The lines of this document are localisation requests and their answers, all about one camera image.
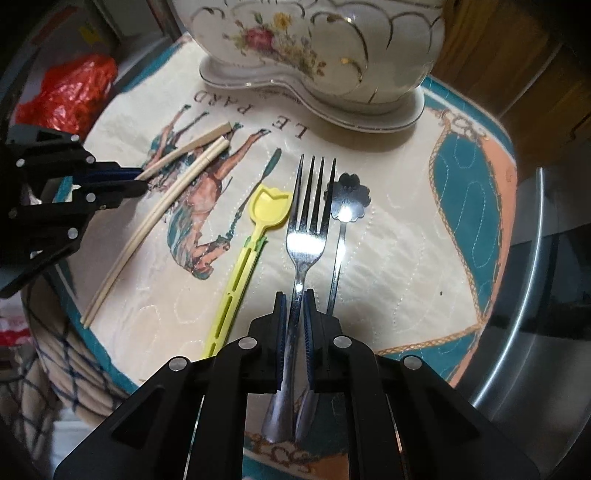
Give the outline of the silver metal fork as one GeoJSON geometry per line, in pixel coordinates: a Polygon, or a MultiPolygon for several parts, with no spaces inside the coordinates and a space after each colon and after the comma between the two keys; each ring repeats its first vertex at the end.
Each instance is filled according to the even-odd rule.
{"type": "Polygon", "coordinates": [[[286,236],[287,255],[294,264],[294,285],[284,335],[283,378],[263,420],[263,437],[270,443],[283,443],[294,437],[294,376],[305,277],[322,258],[329,232],[332,187],[325,186],[324,169],[324,165],[318,170],[311,165],[310,172],[304,174],[304,160],[301,160],[294,181],[286,236]]]}

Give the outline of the printed quilted table mat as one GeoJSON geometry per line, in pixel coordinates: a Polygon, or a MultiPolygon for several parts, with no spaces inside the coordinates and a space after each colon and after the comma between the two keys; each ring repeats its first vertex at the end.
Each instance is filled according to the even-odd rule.
{"type": "Polygon", "coordinates": [[[418,122],[361,134],[273,90],[219,91],[185,41],[85,140],[146,168],[59,274],[129,399],[59,479],[515,479],[527,459],[453,387],[500,287],[513,144],[434,78],[418,122]]]}

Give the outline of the silver flower-shaped spoon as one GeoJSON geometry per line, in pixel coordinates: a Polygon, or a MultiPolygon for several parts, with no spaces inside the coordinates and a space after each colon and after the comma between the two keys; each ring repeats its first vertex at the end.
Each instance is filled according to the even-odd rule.
{"type": "MultiPolygon", "coordinates": [[[[332,281],[331,287],[329,287],[327,310],[325,311],[328,315],[332,315],[335,310],[342,263],[346,258],[346,228],[349,223],[355,223],[360,218],[363,218],[366,208],[370,205],[370,189],[360,183],[358,175],[342,173],[337,182],[332,182],[332,186],[334,192],[332,192],[331,215],[332,219],[339,222],[339,239],[337,248],[335,248],[332,281]]],[[[294,438],[297,443],[303,442],[308,436],[315,419],[317,407],[318,394],[308,388],[304,392],[304,399],[301,401],[301,408],[298,411],[297,422],[295,423],[294,438]]]]}

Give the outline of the red plastic bag low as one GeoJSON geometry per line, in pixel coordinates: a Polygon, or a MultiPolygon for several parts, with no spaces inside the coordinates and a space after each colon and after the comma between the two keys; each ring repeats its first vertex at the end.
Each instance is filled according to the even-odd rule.
{"type": "Polygon", "coordinates": [[[17,106],[15,123],[85,139],[107,104],[117,74],[115,60],[104,54],[83,55],[55,65],[46,71],[40,92],[17,106]]]}

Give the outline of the yellow plastic spoon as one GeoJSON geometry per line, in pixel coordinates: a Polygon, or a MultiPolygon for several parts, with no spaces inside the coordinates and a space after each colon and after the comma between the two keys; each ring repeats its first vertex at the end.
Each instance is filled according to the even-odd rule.
{"type": "Polygon", "coordinates": [[[245,240],[221,296],[221,303],[204,343],[202,357],[215,356],[228,341],[250,277],[266,244],[266,231],[283,225],[287,214],[290,213],[292,200],[293,194],[290,192],[263,184],[257,186],[250,196],[249,218],[253,223],[252,234],[245,240]]]}

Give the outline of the wooden chopstick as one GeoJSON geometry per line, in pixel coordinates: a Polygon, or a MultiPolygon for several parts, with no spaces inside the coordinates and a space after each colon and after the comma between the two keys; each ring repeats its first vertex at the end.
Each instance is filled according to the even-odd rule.
{"type": "Polygon", "coordinates": [[[131,237],[125,244],[122,252],[117,257],[114,265],[109,270],[106,278],[101,283],[99,289],[92,297],[89,307],[81,316],[81,323],[84,329],[87,329],[93,322],[98,313],[102,303],[106,299],[110,289],[117,280],[119,274],[122,272],[127,262],[134,255],[143,240],[151,232],[153,227],[158,223],[160,218],[178,196],[187,188],[187,186],[211,164],[223,151],[228,149],[230,142],[225,137],[221,136],[212,143],[211,147],[202,153],[197,160],[188,167],[188,169],[175,180],[172,186],[165,192],[165,194],[152,207],[148,215],[139,224],[139,226],[132,233],[131,237]]]}
{"type": "Polygon", "coordinates": [[[157,172],[159,172],[163,167],[180,157],[181,155],[188,153],[194,150],[197,147],[202,147],[212,141],[217,140],[219,137],[225,135],[231,130],[231,125],[229,122],[224,122],[216,127],[214,127],[211,131],[206,132],[204,135],[201,135],[197,138],[192,139],[190,142],[186,143],[185,145],[173,150],[172,152],[166,154],[164,157],[156,161],[155,163],[151,164],[148,168],[144,169],[137,177],[137,181],[147,181],[151,177],[153,177],[157,172]]]}

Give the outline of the white floral ceramic utensil holder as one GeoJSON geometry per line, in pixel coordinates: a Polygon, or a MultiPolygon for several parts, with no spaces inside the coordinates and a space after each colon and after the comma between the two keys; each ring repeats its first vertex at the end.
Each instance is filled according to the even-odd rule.
{"type": "Polygon", "coordinates": [[[312,113],[365,133],[414,125],[445,40],[442,1],[176,1],[214,88],[289,90],[312,113]]]}

